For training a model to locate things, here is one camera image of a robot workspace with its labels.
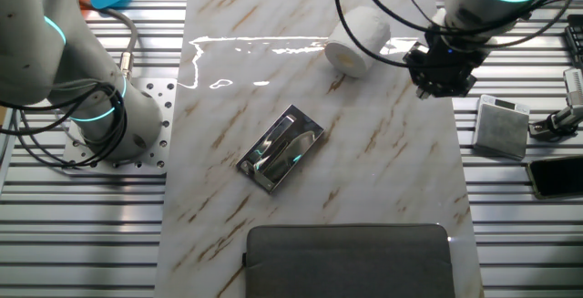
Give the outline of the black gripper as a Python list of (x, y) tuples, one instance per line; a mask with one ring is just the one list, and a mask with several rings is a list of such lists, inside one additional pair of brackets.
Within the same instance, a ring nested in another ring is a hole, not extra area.
[(483, 49), (471, 50), (466, 46), (451, 47), (438, 34), (425, 34), (424, 44), (420, 41), (404, 55), (413, 83), (415, 94), (425, 100), (433, 95), (432, 83), (439, 84), (437, 98), (464, 98), (476, 83), (472, 70), (482, 65), (487, 57)]

